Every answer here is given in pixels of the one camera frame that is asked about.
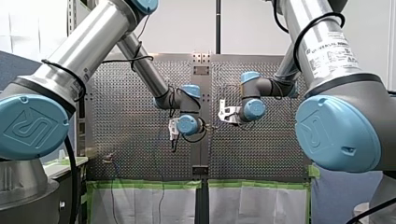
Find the black cable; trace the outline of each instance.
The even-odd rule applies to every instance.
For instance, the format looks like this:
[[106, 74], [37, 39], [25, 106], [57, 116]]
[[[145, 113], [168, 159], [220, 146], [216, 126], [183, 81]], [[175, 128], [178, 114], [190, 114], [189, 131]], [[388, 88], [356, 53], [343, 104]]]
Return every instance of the black cable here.
[[278, 26], [282, 31], [284, 31], [285, 33], [288, 34], [288, 33], [289, 33], [289, 30], [286, 29], [286, 28], [282, 25], [282, 23], [280, 23], [279, 17], [277, 16], [277, 1], [278, 1], [278, 0], [274, 0], [274, 18], [275, 18], [275, 22], [276, 22], [277, 26]]
[[175, 88], [173, 86], [169, 86], [169, 90], [171, 91], [169, 98], [168, 98], [168, 103], [170, 106], [169, 109], [169, 119], [171, 119], [175, 113], [176, 113], [176, 109], [174, 108], [174, 105], [176, 103], [176, 96], [175, 96]]
[[190, 97], [198, 105], [199, 109], [201, 109], [201, 104], [193, 96], [189, 95], [186, 91], [183, 91], [180, 88], [177, 88], [177, 91], [184, 92], [184, 94], [186, 94], [188, 97]]
[[145, 24], [143, 25], [142, 31], [141, 31], [140, 34], [137, 36], [137, 39], [139, 39], [140, 36], [143, 34], [143, 32], [145, 32], [145, 30], [146, 30], [146, 25], [148, 24], [149, 16], [150, 16], [150, 15], [151, 15], [151, 14], [148, 14], [148, 17], [146, 18]]
[[142, 59], [149, 59], [149, 60], [153, 61], [154, 57], [147, 55], [147, 56], [142, 56], [142, 57], [133, 58], [133, 59], [129, 59], [129, 60], [107, 60], [107, 61], [102, 61], [102, 63], [132, 63], [132, 62], [136, 62], [136, 61], [142, 60]]
[[[158, 132], [158, 136], [157, 136], [157, 138], [154, 141], [154, 147], [153, 147], [154, 150], [159, 147], [157, 145], [160, 142], [160, 138], [161, 138], [162, 132], [163, 132], [163, 128], [162, 128], [162, 125], [160, 123], [160, 131]], [[154, 166], [155, 166], [157, 174], [160, 175], [161, 181], [163, 183], [163, 195], [161, 196], [160, 202], [158, 203], [159, 224], [161, 224], [162, 223], [161, 206], [163, 204], [163, 198], [165, 197], [165, 183], [164, 183], [165, 182], [165, 178], [164, 178], [163, 173], [161, 172], [161, 170], [158, 168], [157, 157], [155, 156], [155, 151], [154, 150], [151, 150], [152, 157], [154, 159]]]
[[52, 62], [48, 61], [47, 59], [43, 59], [43, 60], [41, 60], [41, 62], [46, 64], [46, 65], [53, 66], [53, 67], [56, 67], [58, 69], [61, 69], [61, 70], [65, 71], [66, 73], [68, 73], [70, 76], [72, 76], [76, 80], [78, 85], [82, 88], [82, 92], [79, 94], [78, 98], [75, 99], [74, 101], [78, 102], [78, 101], [80, 101], [80, 100], [82, 100], [84, 98], [85, 94], [87, 93], [87, 87], [85, 86], [84, 82], [81, 80], [81, 78], [78, 75], [76, 75], [74, 72], [72, 72], [68, 68], [65, 68], [65, 67], [63, 67], [63, 66], [61, 66], [60, 64], [57, 64], [57, 63], [52, 63]]
[[391, 200], [389, 200], [389, 201], [386, 201], [386, 202], [384, 202], [384, 203], [381, 203], [381, 204], [377, 205], [376, 207], [371, 208], [371, 209], [369, 209], [369, 210], [367, 210], [367, 211], [361, 213], [360, 215], [358, 215], [358, 216], [356, 216], [356, 217], [353, 217], [353, 218], [350, 219], [346, 224], [355, 224], [355, 223], [358, 223], [359, 220], [361, 220], [362, 218], [367, 217], [367, 216], [370, 216], [372, 213], [375, 213], [375, 212], [377, 212], [377, 211], [379, 211], [379, 210], [381, 210], [381, 209], [384, 209], [384, 208], [386, 208], [386, 207], [389, 207], [389, 206], [391, 206], [391, 205], [393, 205], [393, 204], [395, 204], [395, 203], [396, 203], [396, 198], [391, 199]]
[[[137, 39], [139, 39], [140, 36], [141, 36], [141, 35], [144, 33], [144, 31], [146, 30], [146, 25], [147, 25], [147, 23], [148, 23], [148, 21], [149, 21], [150, 15], [151, 15], [151, 14], [148, 14], [148, 16], [147, 16], [147, 18], [146, 18], [146, 21], [145, 21], [145, 24], [143, 25], [142, 31], [141, 31], [140, 34], [137, 36]], [[107, 61], [103, 61], [102, 63], [130, 63], [130, 64], [131, 64], [131, 69], [132, 69], [132, 71], [136, 72], [136, 71], [134, 70], [134, 63], [135, 63], [136, 61], [143, 60], [143, 59], [149, 59], [149, 60], [151, 60], [151, 61], [154, 60], [154, 57], [149, 56], [149, 55], [138, 57], [141, 48], [142, 48], [142, 41], [139, 41], [139, 44], [137, 45], [137, 48], [136, 48], [136, 52], [134, 53], [134, 57], [133, 57], [132, 59], [129, 59], [129, 60], [107, 60]]]
[[111, 162], [114, 165], [114, 171], [116, 172], [116, 175], [114, 176], [114, 178], [111, 180], [111, 186], [110, 186], [110, 191], [111, 191], [111, 204], [112, 204], [112, 210], [113, 210], [113, 218], [114, 221], [116, 222], [116, 224], [119, 224], [119, 222], [117, 221], [117, 217], [116, 217], [116, 206], [115, 206], [115, 202], [114, 202], [114, 192], [113, 192], [113, 185], [114, 185], [114, 180], [116, 178], [118, 178], [120, 180], [120, 167], [114, 162], [114, 158], [111, 159]]
[[197, 143], [197, 142], [202, 141], [202, 139], [205, 138], [206, 134], [207, 134], [207, 129], [204, 128], [204, 134], [203, 134], [198, 140], [190, 140], [190, 139], [188, 139], [186, 136], [184, 136], [184, 134], [182, 134], [181, 136], [183, 137], [184, 140], [186, 140], [186, 142], [189, 142], [189, 143]]
[[111, 191], [111, 204], [112, 204], [112, 209], [113, 209], [113, 218], [114, 218], [114, 221], [116, 222], [116, 224], [119, 224], [119, 222], [117, 221], [117, 217], [116, 217], [116, 206], [115, 206], [115, 203], [114, 203], [113, 185], [114, 185], [114, 178], [111, 180], [111, 187], [110, 187], [110, 191]]
[[311, 28], [313, 28], [314, 26], [319, 24], [323, 19], [326, 19], [328, 17], [340, 18], [341, 19], [341, 24], [340, 24], [341, 27], [344, 27], [344, 25], [346, 23], [346, 18], [343, 14], [338, 13], [338, 12], [328, 12], [328, 13], [325, 13], [325, 14], [313, 19], [311, 22], [308, 23], [308, 25], [306, 25], [306, 27], [298, 34], [297, 39], [294, 44], [294, 50], [293, 50], [294, 63], [296, 64], [299, 71], [301, 71], [301, 66], [300, 66], [300, 62], [298, 59], [298, 50], [301, 45], [301, 42], [303, 42], [304, 36], [306, 35], [306, 33], [308, 33], [308, 31]]
[[78, 168], [76, 164], [76, 158], [74, 156], [74, 151], [72, 144], [70, 142], [69, 136], [64, 139], [64, 145], [66, 146], [67, 155], [70, 160], [70, 171], [72, 176], [72, 206], [70, 211], [70, 224], [75, 224], [77, 218], [78, 210]]
[[178, 139], [180, 138], [180, 133], [177, 135], [177, 139], [175, 140], [175, 142], [172, 142], [172, 152], [175, 153], [177, 151], [177, 143], [178, 143]]

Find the metal bracket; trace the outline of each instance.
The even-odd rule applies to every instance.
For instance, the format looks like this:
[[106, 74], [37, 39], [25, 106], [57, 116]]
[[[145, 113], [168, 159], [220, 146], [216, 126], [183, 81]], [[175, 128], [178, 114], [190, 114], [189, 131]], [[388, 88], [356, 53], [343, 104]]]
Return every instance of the metal bracket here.
[[169, 129], [169, 135], [170, 135], [169, 139], [171, 141], [177, 139], [177, 137], [178, 137], [178, 129], [177, 129], [177, 126], [176, 126], [177, 122], [178, 122], [178, 118], [169, 120], [168, 129]]
[[192, 174], [193, 175], [208, 175], [209, 167], [207, 165], [192, 166]]
[[209, 76], [209, 66], [194, 66], [194, 74], [198, 76]]
[[221, 121], [238, 124], [240, 123], [237, 116], [241, 106], [225, 106], [225, 99], [220, 99], [220, 110], [218, 116]]

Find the light blue joint cap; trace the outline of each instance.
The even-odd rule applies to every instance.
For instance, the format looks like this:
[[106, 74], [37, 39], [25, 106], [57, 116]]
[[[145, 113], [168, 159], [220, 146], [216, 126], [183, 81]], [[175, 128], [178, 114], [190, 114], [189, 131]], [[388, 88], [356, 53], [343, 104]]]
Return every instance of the light blue joint cap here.
[[353, 105], [333, 96], [313, 96], [300, 105], [296, 120], [300, 146], [319, 166], [363, 173], [378, 165], [378, 136], [370, 121]]
[[261, 119], [265, 115], [265, 104], [262, 100], [251, 99], [244, 106], [245, 118], [249, 120]]
[[181, 89], [192, 97], [195, 97], [195, 98], [201, 97], [201, 89], [197, 85], [184, 85], [184, 86], [181, 86]]
[[191, 115], [183, 115], [178, 119], [177, 129], [180, 133], [187, 136], [193, 135], [198, 132], [198, 122]]
[[41, 95], [0, 100], [0, 158], [27, 161], [50, 154], [67, 136], [64, 108]]
[[252, 80], [254, 78], [258, 78], [258, 77], [260, 77], [260, 73], [258, 73], [258, 72], [254, 72], [254, 71], [246, 72], [241, 75], [241, 83], [242, 84], [247, 83], [250, 80]]
[[158, 0], [130, 0], [143, 13], [151, 14], [158, 7]]

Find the blue logo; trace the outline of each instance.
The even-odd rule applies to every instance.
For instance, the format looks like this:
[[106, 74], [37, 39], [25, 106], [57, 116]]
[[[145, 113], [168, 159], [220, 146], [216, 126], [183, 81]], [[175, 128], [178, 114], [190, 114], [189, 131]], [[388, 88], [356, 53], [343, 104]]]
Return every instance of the blue logo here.
[[10, 125], [4, 136], [29, 147], [41, 148], [58, 127], [58, 122], [32, 107], [24, 109]]
[[318, 111], [311, 114], [301, 122], [300, 130], [302, 131], [305, 141], [309, 145], [312, 153], [331, 145], [329, 136], [326, 133]]

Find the pegboard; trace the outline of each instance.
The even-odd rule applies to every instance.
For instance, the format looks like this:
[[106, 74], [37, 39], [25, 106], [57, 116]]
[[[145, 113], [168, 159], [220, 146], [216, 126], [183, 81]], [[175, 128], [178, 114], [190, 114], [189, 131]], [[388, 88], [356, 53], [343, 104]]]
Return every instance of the pegboard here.
[[[227, 105], [240, 104], [239, 79], [246, 71], [271, 76], [282, 58], [278, 56], [210, 57], [210, 107], [212, 118], [208, 141], [209, 178], [263, 179], [303, 182], [307, 159], [299, 148], [294, 133], [297, 99], [264, 98], [267, 113], [251, 131], [243, 131], [219, 121], [219, 98]], [[201, 84], [193, 74], [191, 55], [159, 55], [155, 66], [166, 82], [174, 87]], [[300, 78], [298, 92], [304, 92]], [[177, 152], [171, 152], [168, 111], [154, 107], [152, 96], [128, 63], [106, 63], [92, 78], [87, 101], [87, 142], [93, 152], [88, 178], [116, 177], [149, 180], [190, 180], [191, 147], [181, 138]], [[113, 153], [116, 166], [104, 163]]]
[[280, 57], [217, 56], [212, 58], [212, 118], [216, 127], [210, 141], [209, 178], [263, 179], [303, 182], [307, 178], [306, 159], [295, 132], [294, 116], [306, 91], [304, 79], [297, 82], [298, 98], [263, 97], [265, 116], [249, 125], [232, 126], [218, 118], [219, 99], [227, 105], [241, 105], [241, 74], [257, 71], [271, 77]]

